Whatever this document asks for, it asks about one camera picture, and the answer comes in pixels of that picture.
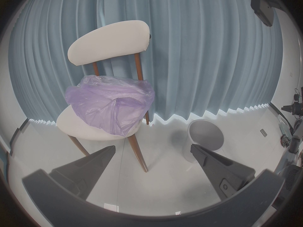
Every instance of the plastic bag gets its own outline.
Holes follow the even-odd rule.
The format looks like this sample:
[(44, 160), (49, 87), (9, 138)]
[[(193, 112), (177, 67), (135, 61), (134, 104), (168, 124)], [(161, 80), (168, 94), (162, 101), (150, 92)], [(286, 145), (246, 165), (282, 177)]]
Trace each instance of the plastic bag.
[(65, 99), (88, 125), (126, 136), (150, 108), (154, 90), (147, 80), (89, 75), (68, 87)]

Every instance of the vent grille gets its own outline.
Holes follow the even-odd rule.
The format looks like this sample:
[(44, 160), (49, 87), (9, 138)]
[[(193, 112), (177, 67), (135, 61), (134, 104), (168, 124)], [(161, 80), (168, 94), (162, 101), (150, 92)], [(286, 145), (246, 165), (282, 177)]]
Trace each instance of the vent grille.
[(293, 169), (291, 170), (289, 173), (288, 173), (288, 176), (286, 178), (286, 181), (285, 181), (285, 186), (286, 186), (286, 189), (287, 190), (291, 190), (292, 189), (292, 185), (294, 183), (294, 179), (296, 177), (296, 174), (298, 173), (299, 171), (296, 170), (296, 169)]

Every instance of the curtain fold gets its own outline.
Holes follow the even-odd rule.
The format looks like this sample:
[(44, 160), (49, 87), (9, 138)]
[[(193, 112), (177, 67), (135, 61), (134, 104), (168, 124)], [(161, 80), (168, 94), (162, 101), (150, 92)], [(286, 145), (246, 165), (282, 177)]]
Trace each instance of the curtain fold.
[[(86, 33), (125, 20), (143, 20), (151, 40), (141, 52), (143, 77), (155, 90), (149, 114), (236, 110), (269, 103), (282, 66), (275, 13), (266, 27), (250, 0), (29, 0), (11, 34), (9, 71), (17, 100), (32, 119), (56, 121), (65, 90), (94, 73), (74, 66), (70, 45)], [(101, 75), (137, 79), (133, 55), (97, 62)]]

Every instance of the white floor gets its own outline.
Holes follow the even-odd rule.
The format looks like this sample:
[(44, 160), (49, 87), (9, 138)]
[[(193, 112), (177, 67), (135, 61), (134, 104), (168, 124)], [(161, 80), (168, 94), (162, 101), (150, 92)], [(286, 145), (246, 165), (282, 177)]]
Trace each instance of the white floor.
[[(175, 215), (199, 210), (220, 201), (197, 163), (182, 155), (188, 121), (172, 117), (164, 122), (155, 116), (150, 125), (142, 123), (136, 133), (149, 172), (143, 172), (127, 140), (108, 142), (79, 140), (89, 153), (109, 145), (116, 153), (101, 175), (87, 201), (114, 211), (133, 215)], [(218, 153), (253, 167), (274, 170), (284, 148), (275, 112), (268, 107), (219, 112), (203, 116), (224, 134)], [(264, 129), (264, 138), (260, 130)], [(9, 184), (17, 199), (42, 226), (50, 226), (27, 195), (21, 178), (37, 169), (53, 168), (83, 157), (67, 135), (50, 122), (30, 122), (13, 145), (9, 159)]]

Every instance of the black camera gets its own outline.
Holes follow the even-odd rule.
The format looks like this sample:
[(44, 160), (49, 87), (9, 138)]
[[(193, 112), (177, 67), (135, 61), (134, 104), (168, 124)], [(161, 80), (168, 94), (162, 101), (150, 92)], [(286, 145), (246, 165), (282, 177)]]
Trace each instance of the black camera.
[(281, 109), (292, 113), (293, 115), (303, 116), (303, 103), (299, 103), (300, 94), (294, 95), (294, 103), (292, 105), (283, 106)]

